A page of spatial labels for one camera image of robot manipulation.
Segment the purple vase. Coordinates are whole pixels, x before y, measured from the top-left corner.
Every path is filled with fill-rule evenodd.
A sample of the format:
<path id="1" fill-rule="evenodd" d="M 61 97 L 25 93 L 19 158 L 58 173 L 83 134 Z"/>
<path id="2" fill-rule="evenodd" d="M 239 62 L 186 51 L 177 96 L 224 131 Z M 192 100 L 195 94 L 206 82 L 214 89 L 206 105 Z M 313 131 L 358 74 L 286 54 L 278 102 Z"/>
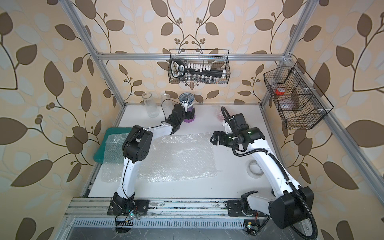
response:
<path id="1" fill-rule="evenodd" d="M 186 105 L 188 105 L 188 107 L 194 107 L 194 104 L 195 104 L 195 96 L 191 93 L 183 93 L 179 96 L 179 101 L 180 103 L 185 103 Z M 193 122 L 194 120 L 184 120 L 184 122 L 186 123 L 191 123 Z"/>

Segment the clear ribbed glass vase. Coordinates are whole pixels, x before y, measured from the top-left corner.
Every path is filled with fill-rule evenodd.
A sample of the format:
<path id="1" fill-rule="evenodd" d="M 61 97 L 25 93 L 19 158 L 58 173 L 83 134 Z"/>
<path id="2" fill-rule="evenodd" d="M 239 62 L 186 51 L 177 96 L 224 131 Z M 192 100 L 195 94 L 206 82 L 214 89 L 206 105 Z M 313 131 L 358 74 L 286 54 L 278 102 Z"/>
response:
<path id="1" fill-rule="evenodd" d="M 172 113 L 173 110 L 173 101 L 171 99 L 171 96 L 169 94 L 163 94 L 161 96 L 161 108 L 165 117 L 165 120 L 168 118 L 168 116 Z"/>

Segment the pink vase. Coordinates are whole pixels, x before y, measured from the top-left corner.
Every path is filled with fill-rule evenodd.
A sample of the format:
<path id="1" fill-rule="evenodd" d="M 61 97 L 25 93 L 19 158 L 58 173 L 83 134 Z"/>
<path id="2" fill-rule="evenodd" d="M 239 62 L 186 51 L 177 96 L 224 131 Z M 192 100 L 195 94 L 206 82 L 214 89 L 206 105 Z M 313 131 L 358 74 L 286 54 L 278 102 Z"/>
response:
<path id="1" fill-rule="evenodd" d="M 218 112 L 217 112 L 217 119 L 218 119 L 220 122 L 222 122 L 222 121 L 225 120 L 222 111 L 218 111 Z"/>

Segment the clear bubble wrap sheet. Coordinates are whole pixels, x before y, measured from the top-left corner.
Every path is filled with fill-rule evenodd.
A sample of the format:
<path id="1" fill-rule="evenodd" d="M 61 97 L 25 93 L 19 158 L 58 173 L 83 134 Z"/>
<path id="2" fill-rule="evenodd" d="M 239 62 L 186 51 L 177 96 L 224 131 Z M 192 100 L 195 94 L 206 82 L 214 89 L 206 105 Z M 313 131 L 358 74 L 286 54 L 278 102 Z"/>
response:
<path id="1" fill-rule="evenodd" d="M 101 181 L 105 183 L 118 183 L 121 180 L 124 156 L 122 146 L 128 133 L 108 136 L 101 169 Z"/>

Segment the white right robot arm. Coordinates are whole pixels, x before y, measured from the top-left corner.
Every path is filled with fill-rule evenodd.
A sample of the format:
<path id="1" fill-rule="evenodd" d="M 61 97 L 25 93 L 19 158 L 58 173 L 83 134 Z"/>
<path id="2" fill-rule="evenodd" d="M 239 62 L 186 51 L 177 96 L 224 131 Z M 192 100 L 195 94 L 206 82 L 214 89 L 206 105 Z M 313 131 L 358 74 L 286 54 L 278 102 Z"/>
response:
<path id="1" fill-rule="evenodd" d="M 236 157 L 252 156 L 271 184 L 274 199 L 263 198 L 257 192 L 246 196 L 246 206 L 252 211 L 269 215 L 280 229 L 292 228 L 298 235 L 301 232 L 294 226 L 303 220 L 312 225 L 312 238 L 318 233 L 312 213 L 314 193 L 309 187 L 302 187 L 285 169 L 269 147 L 264 134 L 252 128 L 238 134 L 215 131 L 210 142 L 217 146 L 232 148 Z"/>

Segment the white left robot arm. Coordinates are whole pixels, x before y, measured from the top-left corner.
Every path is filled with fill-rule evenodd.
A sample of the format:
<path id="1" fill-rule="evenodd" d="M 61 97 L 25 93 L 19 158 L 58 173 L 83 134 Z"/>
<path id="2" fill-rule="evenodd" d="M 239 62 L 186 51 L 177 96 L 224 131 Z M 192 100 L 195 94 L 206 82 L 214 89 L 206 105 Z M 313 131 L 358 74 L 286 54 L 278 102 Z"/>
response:
<path id="1" fill-rule="evenodd" d="M 170 136 L 180 129 L 185 120 L 194 120 L 195 108 L 186 103 L 175 104 L 171 114 L 161 125 L 144 128 L 139 125 L 132 127 L 123 143 L 123 172 L 117 191 L 110 203 L 110 215 L 130 216 L 139 211 L 135 204 L 135 184 L 142 161 L 148 156 L 152 141 Z"/>

